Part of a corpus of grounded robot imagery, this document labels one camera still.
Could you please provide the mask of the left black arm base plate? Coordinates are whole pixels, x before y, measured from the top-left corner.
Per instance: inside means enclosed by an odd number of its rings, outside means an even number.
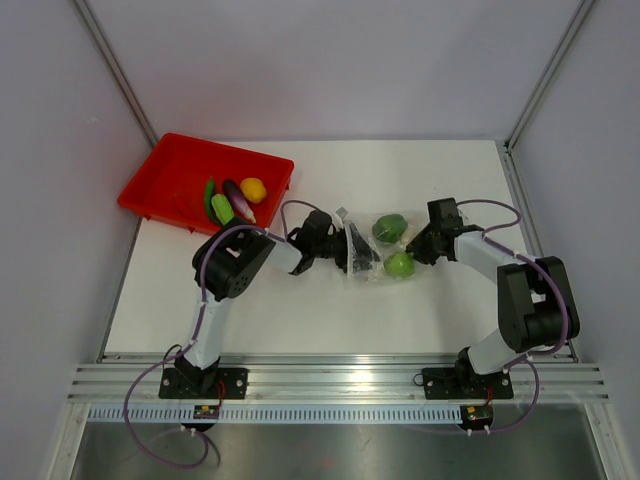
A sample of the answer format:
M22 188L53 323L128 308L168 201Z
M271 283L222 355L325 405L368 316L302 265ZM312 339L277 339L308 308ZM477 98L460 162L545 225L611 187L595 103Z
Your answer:
M167 368L162 373L158 396L170 400L243 400L248 377L249 370L245 368L222 367L195 377Z

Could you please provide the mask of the yellow fake lemon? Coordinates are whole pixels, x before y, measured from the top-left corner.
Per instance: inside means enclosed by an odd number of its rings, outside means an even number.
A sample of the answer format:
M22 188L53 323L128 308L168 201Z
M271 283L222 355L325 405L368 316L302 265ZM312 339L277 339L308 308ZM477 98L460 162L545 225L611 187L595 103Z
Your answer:
M245 178L240 183L245 199L252 204L260 204L267 197L267 190L259 178Z

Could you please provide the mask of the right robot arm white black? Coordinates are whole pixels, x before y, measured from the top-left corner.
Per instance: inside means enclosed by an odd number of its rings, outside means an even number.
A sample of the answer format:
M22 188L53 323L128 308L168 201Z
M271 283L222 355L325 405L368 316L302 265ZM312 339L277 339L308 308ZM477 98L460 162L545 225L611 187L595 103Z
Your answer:
M473 268L497 288L498 327L462 349L450 367L420 373L429 400L506 400L514 396L509 371L533 356L552 355L576 337L580 322L564 263L530 258L464 221L460 202L431 201L429 221L409 243L410 256L433 266L444 258Z

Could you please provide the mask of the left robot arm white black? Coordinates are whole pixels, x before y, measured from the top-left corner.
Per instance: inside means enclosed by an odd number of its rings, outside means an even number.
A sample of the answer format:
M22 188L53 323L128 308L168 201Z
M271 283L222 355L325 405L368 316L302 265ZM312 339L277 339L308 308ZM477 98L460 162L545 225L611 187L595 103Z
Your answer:
M336 227L332 217L314 210L300 227L279 237L235 217L194 254L192 266L199 288L193 333L163 374L160 396L168 399L232 399L245 396L245 369L220 366L223 330L233 301L243 294L260 269L273 265L299 276L316 259L336 267L368 272L381 260L374 245L356 227Z

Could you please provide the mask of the purple fake eggplant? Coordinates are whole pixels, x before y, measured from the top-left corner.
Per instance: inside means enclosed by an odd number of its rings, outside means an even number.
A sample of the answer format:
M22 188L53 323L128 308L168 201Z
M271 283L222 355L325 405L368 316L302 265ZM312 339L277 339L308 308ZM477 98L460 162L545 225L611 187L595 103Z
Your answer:
M240 187L231 179L222 182L222 190L231 206L246 220L255 224L257 222L255 214Z

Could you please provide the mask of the light green fake lime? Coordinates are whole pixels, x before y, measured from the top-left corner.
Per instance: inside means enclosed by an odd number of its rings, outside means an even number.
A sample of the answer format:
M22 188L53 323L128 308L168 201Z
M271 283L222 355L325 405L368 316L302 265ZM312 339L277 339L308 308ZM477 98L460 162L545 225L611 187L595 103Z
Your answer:
M215 194L211 198L211 206L222 225L226 225L235 217L234 209L224 194Z

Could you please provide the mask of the clear zip top bag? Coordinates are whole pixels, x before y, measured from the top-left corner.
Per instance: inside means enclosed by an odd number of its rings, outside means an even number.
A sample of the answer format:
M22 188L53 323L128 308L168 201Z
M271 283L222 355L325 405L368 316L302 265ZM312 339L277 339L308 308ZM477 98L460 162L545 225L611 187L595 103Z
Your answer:
M426 266L413 260L415 266L415 273L405 279L394 279L389 277L384 270L383 262L384 260L393 253L398 251L405 251L405 249L400 248L397 243L393 244L385 244L377 241L372 235L372 225L375 221L383 216L388 214L401 214L404 216L408 223L408 228L404 232L402 236L410 236L411 240L427 225L428 217L425 211L401 211L401 212L390 212L390 213L348 213L344 221L344 225L342 230L345 231L345 227L348 223L354 223L363 237L367 240L367 242L375 249L375 251L380 256L380 261L375 262L375 267L366 273L362 274L346 274L346 277L354 282L359 283L380 283L380 284L391 284L397 282L406 282L423 276L426 273Z

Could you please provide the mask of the dark green fake cucumber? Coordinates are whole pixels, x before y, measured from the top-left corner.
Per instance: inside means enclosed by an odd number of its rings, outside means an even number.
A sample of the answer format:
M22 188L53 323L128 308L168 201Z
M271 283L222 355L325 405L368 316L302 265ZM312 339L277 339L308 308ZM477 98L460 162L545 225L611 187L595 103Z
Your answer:
M217 226L221 226L221 222L217 217L217 214L213 208L213 205L211 203L213 196L215 194L215 182L214 179L212 177L210 177L204 186L204 192L203 192L203 205L204 205L204 210L205 213L207 215L207 218L213 222L215 225Z

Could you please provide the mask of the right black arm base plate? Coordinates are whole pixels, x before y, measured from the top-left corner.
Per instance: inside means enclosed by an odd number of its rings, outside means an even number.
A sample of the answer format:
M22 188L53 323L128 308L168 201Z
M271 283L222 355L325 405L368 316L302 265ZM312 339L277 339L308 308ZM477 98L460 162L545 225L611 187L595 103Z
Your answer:
M424 368L420 372L427 400L510 400L511 379L502 372L458 374L453 367Z

